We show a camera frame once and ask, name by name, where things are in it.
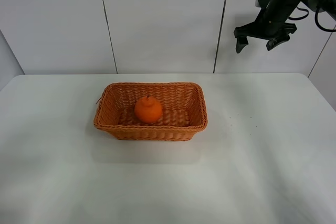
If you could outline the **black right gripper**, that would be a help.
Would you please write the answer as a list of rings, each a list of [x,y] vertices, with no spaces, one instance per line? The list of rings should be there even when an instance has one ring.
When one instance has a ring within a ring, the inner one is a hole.
[[[241,53],[249,45],[247,37],[269,40],[266,44],[268,51],[288,42],[289,35],[296,31],[296,26],[287,24],[286,20],[299,2],[300,0],[256,0],[260,12],[255,21],[234,30],[236,53]]]

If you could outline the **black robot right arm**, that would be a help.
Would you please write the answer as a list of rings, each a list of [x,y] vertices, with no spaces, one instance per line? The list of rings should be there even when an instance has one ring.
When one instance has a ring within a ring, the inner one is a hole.
[[[293,23],[292,12],[299,3],[306,5],[306,11],[314,12],[316,26],[325,32],[333,33],[335,29],[327,29],[318,21],[319,13],[326,12],[335,18],[335,0],[256,0],[260,12],[256,19],[249,24],[235,28],[236,52],[240,53],[248,45],[248,38],[258,38],[267,41],[267,50],[288,42],[290,35],[297,30]]]

